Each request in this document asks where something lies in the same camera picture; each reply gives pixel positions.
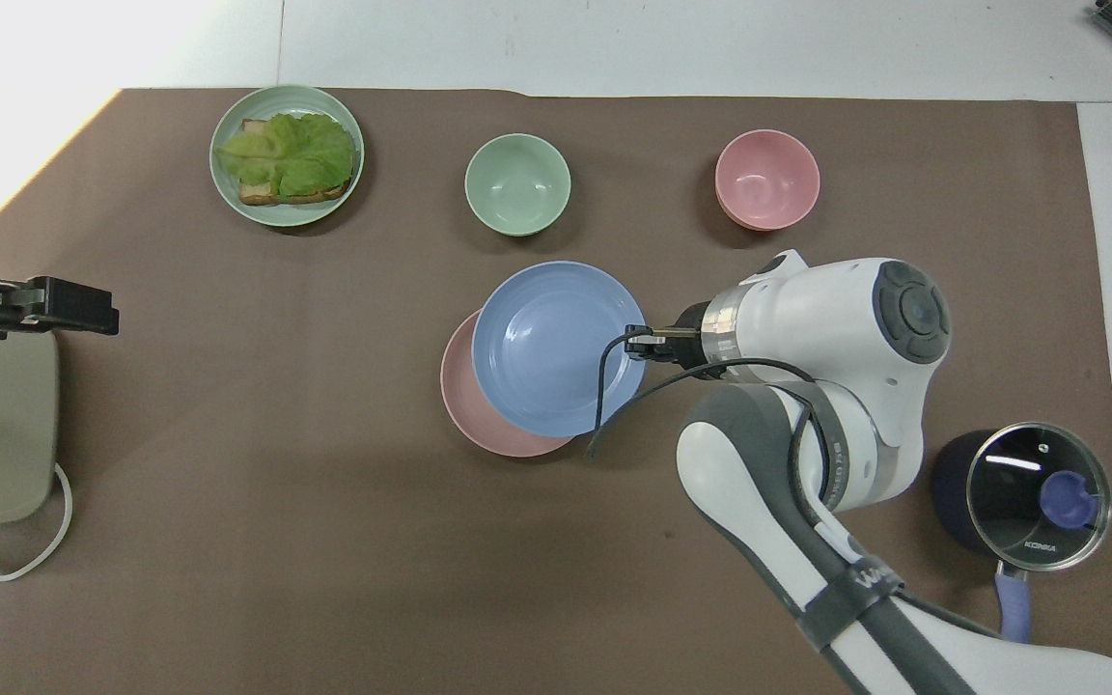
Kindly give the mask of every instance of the lettuce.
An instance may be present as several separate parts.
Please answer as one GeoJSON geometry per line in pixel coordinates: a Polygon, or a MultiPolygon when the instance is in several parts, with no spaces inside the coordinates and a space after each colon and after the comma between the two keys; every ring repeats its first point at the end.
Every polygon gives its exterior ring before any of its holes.
{"type": "Polygon", "coordinates": [[[278,113],[265,123],[264,132],[238,132],[216,153],[230,176],[248,186],[268,181],[282,197],[340,186],[355,162],[349,136],[322,113],[305,113],[301,119],[278,113]]]}

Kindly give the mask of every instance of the plate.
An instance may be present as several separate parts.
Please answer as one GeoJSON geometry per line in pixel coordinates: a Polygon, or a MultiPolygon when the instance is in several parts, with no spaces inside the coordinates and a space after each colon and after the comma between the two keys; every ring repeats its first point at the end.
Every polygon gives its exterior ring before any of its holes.
{"type": "Polygon", "coordinates": [[[570,436],[538,436],[514,427],[483,397],[471,365],[471,337],[479,312],[457,327],[440,360],[440,396],[457,429],[473,443],[504,457],[537,457],[568,444],[570,436]]]}
{"type": "MultiPolygon", "coordinates": [[[[550,260],[504,281],[475,326],[471,360],[483,396],[533,435],[595,429],[599,356],[626,325],[643,325],[629,290],[595,266],[550,260]]],[[[604,376],[604,418],[637,391],[646,370],[624,345],[604,376]]]]}
{"type": "Polygon", "coordinates": [[[358,121],[349,113],[346,106],[338,101],[331,93],[321,91],[314,87],[304,85],[279,85],[279,87],[266,87],[258,91],[248,93],[239,99],[230,110],[221,116],[221,122],[217,123],[212,131],[212,142],[208,145],[208,170],[212,172],[212,183],[217,186],[217,192],[229,203],[231,208],[247,219],[266,224],[269,226],[299,226],[314,224],[320,217],[335,211],[358,186],[358,179],[363,176],[363,158],[367,150],[363,146],[363,131],[358,128],[358,121]],[[278,113],[292,113],[304,116],[304,113],[325,113],[328,118],[340,123],[349,135],[355,147],[355,167],[349,175],[349,186],[346,192],[336,201],[306,202],[304,206],[246,206],[238,200],[238,178],[230,176],[230,172],[221,167],[217,161],[216,147],[226,145],[236,132],[242,130],[244,119],[268,120],[278,113]]]}

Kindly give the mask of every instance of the brown table surface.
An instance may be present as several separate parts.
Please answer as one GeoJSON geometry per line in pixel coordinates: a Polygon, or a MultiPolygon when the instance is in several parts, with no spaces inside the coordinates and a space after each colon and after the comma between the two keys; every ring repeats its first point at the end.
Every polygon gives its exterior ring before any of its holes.
{"type": "MultiPolygon", "coordinates": [[[[993,565],[932,509],[941,445],[1050,420],[1112,475],[1073,106],[334,91],[363,125],[365,178],[282,235],[209,179],[212,127],[245,92],[121,92],[0,215],[0,277],[87,282],[122,311],[116,338],[61,338],[76,520],[0,585],[0,692],[846,692],[684,498],[675,440],[709,384],[654,396],[589,464],[584,437],[510,460],[450,423],[450,331],[540,260],[605,269],[653,322],[788,247],[925,269],[956,330],[926,467],[843,518],[914,593],[985,625],[993,565]],[[820,162],[791,229],[748,232],[716,206],[716,155],[751,128],[820,162]],[[510,131],[574,173],[565,215],[520,240],[463,193],[469,156],[510,131]]],[[[59,507],[1,527],[0,559],[39,549],[59,507]]],[[[1032,590],[1033,642],[1112,656],[1112,529],[1032,590]]]]}

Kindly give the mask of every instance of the pink bowl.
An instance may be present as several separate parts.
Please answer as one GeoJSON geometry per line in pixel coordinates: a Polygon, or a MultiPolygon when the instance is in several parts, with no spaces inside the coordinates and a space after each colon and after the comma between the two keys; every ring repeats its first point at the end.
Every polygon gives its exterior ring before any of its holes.
{"type": "Polygon", "coordinates": [[[471,364],[471,338],[478,316],[475,311],[457,327],[440,360],[440,396],[457,429],[481,448],[504,457],[537,457],[574,439],[572,436],[532,435],[504,419],[504,415],[488,404],[471,364]]]}
{"type": "Polygon", "coordinates": [[[751,130],[728,142],[714,168],[719,207],[747,229],[797,224],[813,209],[822,177],[808,147],[777,130],[751,130]]]}

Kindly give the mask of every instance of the green plate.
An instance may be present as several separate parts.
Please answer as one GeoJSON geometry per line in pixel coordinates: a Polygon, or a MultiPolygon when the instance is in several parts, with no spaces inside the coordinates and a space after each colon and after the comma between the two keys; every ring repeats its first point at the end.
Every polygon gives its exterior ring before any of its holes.
{"type": "Polygon", "coordinates": [[[278,85],[278,87],[266,87],[259,91],[252,91],[247,97],[239,99],[230,110],[221,116],[221,122],[217,123],[217,129],[212,131],[212,142],[208,145],[208,170],[212,172],[212,183],[217,186],[217,192],[231,208],[247,219],[266,224],[269,226],[299,226],[314,224],[328,212],[335,211],[358,186],[358,179],[363,176],[363,160],[367,150],[363,146],[363,131],[358,128],[358,121],[349,113],[349,110],[338,101],[331,93],[321,91],[314,87],[302,85],[278,85]],[[217,161],[216,147],[226,145],[231,136],[241,130],[244,119],[268,120],[278,113],[292,113],[301,116],[304,113],[325,113],[328,118],[340,123],[349,133],[349,140],[355,147],[355,168],[349,175],[349,186],[346,192],[336,201],[306,202],[304,206],[246,206],[238,200],[238,178],[230,176],[217,161]]]}

